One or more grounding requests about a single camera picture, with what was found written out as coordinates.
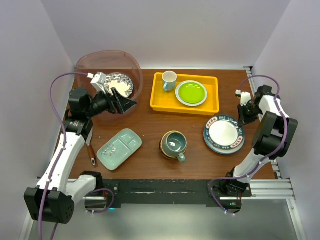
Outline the blue floral pattern plate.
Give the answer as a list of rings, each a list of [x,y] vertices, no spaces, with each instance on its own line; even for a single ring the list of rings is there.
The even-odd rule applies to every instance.
[[[111,95],[113,94],[112,88],[115,88],[120,95],[126,98],[129,98],[134,91],[132,79],[129,76],[118,72],[107,74],[103,87],[104,90]]]

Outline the teal rim lettered plate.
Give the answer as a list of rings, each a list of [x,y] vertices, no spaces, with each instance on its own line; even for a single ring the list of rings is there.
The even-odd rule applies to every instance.
[[[204,140],[209,141],[214,147],[221,149],[233,149],[245,142],[245,133],[238,121],[225,114],[210,118],[203,130]]]

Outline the strawberry pattern white plate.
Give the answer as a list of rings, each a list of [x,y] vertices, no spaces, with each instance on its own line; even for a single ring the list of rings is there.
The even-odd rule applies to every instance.
[[[211,144],[209,141],[207,141],[206,139],[204,140],[204,142],[206,143],[206,145],[212,150],[214,151],[215,153],[218,153],[218,154],[221,154],[221,155],[231,155],[231,154],[234,154],[238,151],[240,151],[244,144],[245,144],[245,141],[243,141],[239,146],[236,146],[235,148],[230,148],[230,149],[221,149],[221,148],[218,148],[218,147],[214,147],[213,144]]]

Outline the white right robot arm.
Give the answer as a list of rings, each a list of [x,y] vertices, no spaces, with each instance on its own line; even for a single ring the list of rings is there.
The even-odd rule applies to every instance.
[[[230,197],[243,193],[253,176],[271,160],[282,158],[288,152],[298,121],[289,117],[281,106],[281,99],[272,93],[272,87],[263,85],[257,89],[253,99],[237,90],[238,126],[253,123],[262,115],[262,120],[252,139],[252,149],[241,164],[228,173],[220,186]]]

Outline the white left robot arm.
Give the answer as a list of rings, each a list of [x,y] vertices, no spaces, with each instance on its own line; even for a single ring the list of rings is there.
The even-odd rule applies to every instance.
[[[103,192],[102,175],[95,171],[82,172],[68,186],[71,170],[82,147],[91,141],[92,118],[103,112],[124,114],[137,102],[122,96],[115,88],[111,93],[100,91],[91,97],[86,88],[77,87],[70,91],[68,104],[53,158],[36,187],[28,187],[24,193],[26,206],[35,221],[67,224],[82,198]]]

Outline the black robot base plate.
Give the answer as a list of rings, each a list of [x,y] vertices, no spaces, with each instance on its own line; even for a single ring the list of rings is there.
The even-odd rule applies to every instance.
[[[104,179],[104,187],[113,191],[110,193],[91,193],[84,198],[87,210],[100,211],[108,206],[111,209],[121,208],[125,204],[150,205],[205,205],[217,207],[213,199],[231,212],[239,212],[242,200],[252,196],[251,186],[245,187],[244,192],[233,189],[222,190],[222,184],[209,180],[187,179]]]

